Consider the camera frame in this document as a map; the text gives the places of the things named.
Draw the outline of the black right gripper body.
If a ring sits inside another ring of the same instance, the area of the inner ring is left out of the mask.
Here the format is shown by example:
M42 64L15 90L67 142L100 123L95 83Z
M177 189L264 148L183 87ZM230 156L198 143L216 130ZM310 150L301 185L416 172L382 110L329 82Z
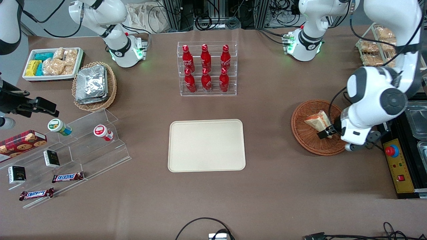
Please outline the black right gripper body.
M22 91L16 86L1 80L0 83L0 111L9 114L15 111L21 104L27 103L29 91Z

